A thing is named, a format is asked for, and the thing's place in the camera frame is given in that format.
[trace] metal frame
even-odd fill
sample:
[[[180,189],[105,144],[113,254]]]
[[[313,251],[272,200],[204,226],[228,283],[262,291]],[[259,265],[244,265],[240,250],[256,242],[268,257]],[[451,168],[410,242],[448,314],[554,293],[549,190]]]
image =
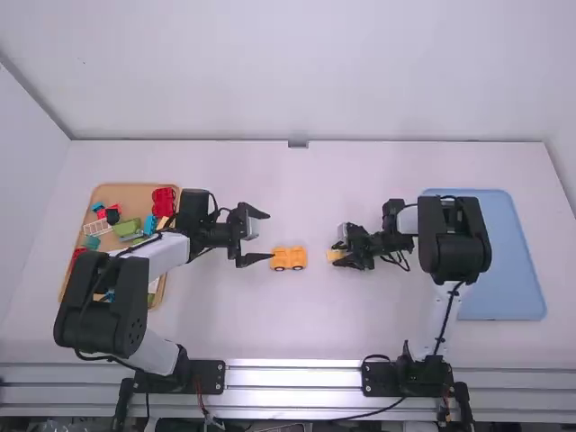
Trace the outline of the metal frame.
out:
[[[387,406],[366,398],[360,361],[228,360],[226,390],[207,396],[214,415],[228,419],[334,419]],[[111,417],[120,381],[132,372],[116,364],[0,364],[0,416]],[[454,368],[468,383],[477,421],[576,422],[576,370]],[[454,417],[458,418],[457,408]],[[371,419],[434,420],[436,402],[408,399]],[[193,395],[150,395],[152,417],[199,418]],[[130,416],[146,415],[134,395]]]

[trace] red building block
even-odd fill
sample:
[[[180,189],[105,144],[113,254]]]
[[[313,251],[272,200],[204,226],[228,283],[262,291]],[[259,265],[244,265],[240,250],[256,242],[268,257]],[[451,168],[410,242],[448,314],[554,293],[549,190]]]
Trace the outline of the red building block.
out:
[[[109,209],[116,209],[118,211],[118,214],[122,214],[122,207],[119,204],[111,205],[108,208]]]
[[[74,249],[74,253],[72,254],[72,259],[70,260],[72,263],[72,266],[70,267],[70,269],[74,268],[74,264],[76,263],[76,260],[78,259],[78,257],[80,256],[80,254],[82,254],[83,252],[86,252],[88,249],[86,249],[85,247],[79,247]]]
[[[157,202],[152,206],[152,214],[156,216],[158,219],[166,216],[172,216],[176,211],[176,206],[171,201],[162,201]]]
[[[152,192],[152,201],[158,203],[160,201],[172,202],[176,198],[176,192],[171,187],[159,187]]]

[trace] white wall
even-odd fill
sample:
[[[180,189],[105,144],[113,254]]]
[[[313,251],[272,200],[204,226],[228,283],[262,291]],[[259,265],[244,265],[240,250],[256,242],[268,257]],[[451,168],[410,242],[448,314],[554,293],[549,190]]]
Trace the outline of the white wall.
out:
[[[0,321],[20,281],[68,145],[69,139],[0,64]]]
[[[0,50],[80,138],[543,140],[575,208],[574,16],[572,0],[6,0]]]

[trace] teal toy block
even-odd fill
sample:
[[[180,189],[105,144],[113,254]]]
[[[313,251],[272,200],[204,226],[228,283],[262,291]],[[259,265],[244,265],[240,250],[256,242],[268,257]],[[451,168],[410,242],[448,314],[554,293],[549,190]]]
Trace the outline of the teal toy block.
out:
[[[88,249],[97,250],[100,247],[100,239],[94,236],[86,236],[82,246]]]
[[[103,210],[105,208],[104,203],[102,201],[95,202],[90,206],[90,210],[94,213],[98,212],[99,210]]]
[[[153,214],[149,214],[144,222],[144,235],[150,237],[156,229],[158,224],[158,219]]]

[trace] small yellow object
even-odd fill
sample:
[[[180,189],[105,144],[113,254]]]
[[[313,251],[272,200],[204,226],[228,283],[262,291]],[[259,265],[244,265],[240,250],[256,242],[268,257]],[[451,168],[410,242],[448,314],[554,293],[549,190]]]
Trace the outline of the small yellow object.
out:
[[[166,225],[166,222],[168,222],[168,217],[167,216],[162,216],[162,219],[160,219],[160,222],[158,223],[158,225],[156,226],[157,230],[162,230],[164,228],[164,225]]]
[[[275,247],[272,253],[274,256],[270,260],[270,268],[276,272],[282,272],[287,268],[302,270],[308,265],[306,249],[302,246]]]
[[[337,259],[343,258],[346,256],[346,251],[340,249],[329,249],[326,251],[326,258],[330,263],[333,263]]]

